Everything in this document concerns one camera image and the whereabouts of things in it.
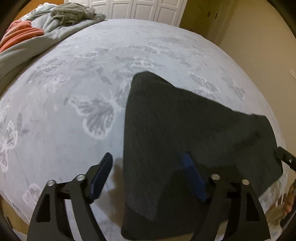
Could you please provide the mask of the person's right hand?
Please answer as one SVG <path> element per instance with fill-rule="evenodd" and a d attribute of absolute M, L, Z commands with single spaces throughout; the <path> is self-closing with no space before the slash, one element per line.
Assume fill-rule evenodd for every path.
<path fill-rule="evenodd" d="M 293 194 L 294 190 L 295 185 L 292 184 L 289 188 L 289 191 L 283 204 L 283 218 L 285 218 L 287 214 L 290 213 L 292 210 L 292 206 L 295 200 L 295 195 Z"/>

